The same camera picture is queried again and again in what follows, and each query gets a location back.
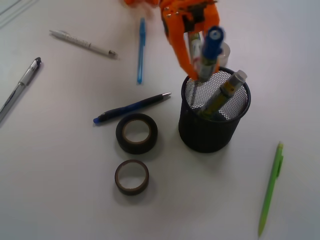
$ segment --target ballpoint pen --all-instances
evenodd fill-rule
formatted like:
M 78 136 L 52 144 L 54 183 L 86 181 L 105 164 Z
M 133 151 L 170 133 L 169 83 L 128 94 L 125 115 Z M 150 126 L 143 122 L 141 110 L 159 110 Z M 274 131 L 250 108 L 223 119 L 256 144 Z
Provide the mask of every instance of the ballpoint pen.
M 67 33 L 66 31 L 52 31 L 52 30 L 49 30 L 50 33 L 59 38 L 59 39 L 63 39 L 63 40 L 66 40 L 70 43 L 73 43 L 73 44 L 76 44 L 76 45 L 79 45 L 83 48 L 86 48 L 86 49 L 89 49 L 89 50 L 92 50 L 96 53 L 99 53 L 99 54 L 102 54 L 102 55 L 105 55 L 105 56 L 108 56 L 108 57 L 111 57 L 111 58 L 117 58 L 118 54 L 115 52 L 115 51 L 112 51 L 112 50 L 104 50 L 96 45 L 93 45 L 91 42 L 87 42 L 85 40 L 80 40 L 74 36 L 71 36 L 69 33 Z
M 159 102 L 162 99 L 164 99 L 165 96 L 169 96 L 169 95 L 171 95 L 171 92 L 167 92 L 167 93 L 164 93 L 164 94 L 159 94 L 157 96 L 152 96 L 152 97 L 149 97 L 149 98 L 147 98 L 145 100 L 138 101 L 138 102 L 133 103 L 133 104 L 128 105 L 128 106 L 119 107 L 119 108 L 116 108 L 116 109 L 112 109 L 112 110 L 106 111 L 105 113 L 101 114 L 97 118 L 93 119 L 93 122 L 95 124 L 102 123 L 102 122 L 107 121 L 109 119 L 118 117 L 120 115 L 129 113 L 131 111 L 138 110 L 138 109 L 144 108 L 146 106 L 149 106 L 151 104 L 154 104 L 156 102 Z
M 266 189 L 264 202 L 262 206 L 262 211 L 260 215 L 259 228 L 258 228 L 258 236 L 260 237 L 267 221 L 268 211 L 271 203 L 272 193 L 274 191 L 276 179 L 279 177 L 282 161 L 284 156 L 282 156 L 282 150 L 284 148 L 284 144 L 279 142 L 278 147 L 276 148 L 275 157 L 272 165 L 272 170 L 269 178 L 268 187 Z
M 137 83 L 142 83 L 143 68 L 144 68 L 144 46 L 146 45 L 146 21 L 142 17 L 140 19 L 140 29 L 139 29 L 140 41 L 139 41 L 139 58 L 138 58 L 138 73 L 137 73 Z
M 20 81 L 18 82 L 17 86 L 13 90 L 13 92 L 10 94 L 9 98 L 6 100 L 2 108 L 0 109 L 0 122 L 4 119 L 6 114 L 9 112 L 10 108 L 13 106 L 19 95 L 22 93 L 22 91 L 25 89 L 25 86 L 27 86 L 34 75 L 35 71 L 39 68 L 41 64 L 41 58 L 37 57 L 30 65 L 30 67 L 27 69 L 27 71 L 24 73 Z

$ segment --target black tape roll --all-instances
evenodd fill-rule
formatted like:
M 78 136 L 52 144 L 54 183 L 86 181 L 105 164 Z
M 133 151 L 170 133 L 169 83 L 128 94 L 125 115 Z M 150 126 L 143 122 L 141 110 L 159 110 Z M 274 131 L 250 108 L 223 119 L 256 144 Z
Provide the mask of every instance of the black tape roll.
M 126 164 L 129 164 L 129 163 L 136 163 L 136 164 L 139 164 L 141 165 L 143 168 L 144 168 L 144 171 L 145 171 L 145 179 L 144 181 L 140 184 L 140 186 L 137 186 L 135 188 L 125 188 L 123 187 L 120 182 L 119 182 L 119 171 L 120 169 L 126 165 Z M 118 189 L 120 190 L 120 192 L 122 192 L 123 194 L 125 195 L 129 195 L 129 196 L 132 196 L 132 195 L 137 195 L 137 194 L 140 194 L 142 193 L 148 186 L 149 184 L 149 171 L 148 171 L 148 168 L 147 166 L 142 162 L 142 161 L 138 161 L 138 160 L 127 160 L 127 161 L 124 161 L 123 163 L 121 163 L 116 171 L 115 171 L 115 174 L 114 174 L 114 180 L 115 180 L 115 184 L 116 186 L 118 187 Z
M 125 128 L 132 121 L 142 121 L 149 127 L 149 135 L 143 141 L 130 141 L 125 136 Z M 150 151 L 156 144 L 158 127 L 155 121 L 148 115 L 135 113 L 124 117 L 116 126 L 115 136 L 120 147 L 129 154 L 144 154 Z

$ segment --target pen clip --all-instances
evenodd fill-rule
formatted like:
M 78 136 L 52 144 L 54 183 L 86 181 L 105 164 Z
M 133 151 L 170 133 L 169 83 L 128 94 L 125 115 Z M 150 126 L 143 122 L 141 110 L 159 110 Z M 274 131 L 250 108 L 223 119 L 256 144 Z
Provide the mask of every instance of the pen clip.
M 14 90 L 13 93 L 11 93 L 9 98 L 6 100 L 6 102 L 4 103 L 4 107 L 10 103 L 11 99 L 14 97 L 15 94 L 16 94 L 16 90 Z
M 279 177 L 279 174 L 280 174 L 280 170 L 281 170 L 281 166 L 282 166 L 282 161 L 284 159 L 284 156 L 281 156 L 280 158 L 280 161 L 279 161 L 279 167 L 278 167 L 278 171 L 276 173 L 276 177 L 278 178 Z

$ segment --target yellow marker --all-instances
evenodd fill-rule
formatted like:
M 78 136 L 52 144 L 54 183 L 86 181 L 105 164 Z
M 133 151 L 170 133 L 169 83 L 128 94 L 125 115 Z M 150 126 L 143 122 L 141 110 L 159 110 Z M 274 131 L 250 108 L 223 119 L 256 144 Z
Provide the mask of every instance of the yellow marker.
M 212 97 L 201 107 L 199 116 L 210 119 L 214 113 L 219 111 L 236 91 L 246 82 L 247 75 L 239 70 L 235 72 L 225 83 L 215 91 Z

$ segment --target black mesh pen holder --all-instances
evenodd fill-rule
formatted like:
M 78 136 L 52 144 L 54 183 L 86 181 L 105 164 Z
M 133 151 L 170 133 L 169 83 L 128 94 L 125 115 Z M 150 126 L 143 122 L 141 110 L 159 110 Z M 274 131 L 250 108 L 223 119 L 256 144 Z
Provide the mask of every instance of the black mesh pen holder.
M 184 80 L 179 133 L 189 148 L 200 153 L 213 153 L 231 140 L 240 119 L 250 106 L 251 95 L 246 83 L 214 114 L 213 119 L 204 119 L 197 115 L 197 111 L 233 73 L 228 68 L 220 67 L 219 72 L 205 83 L 194 81 L 188 76 Z

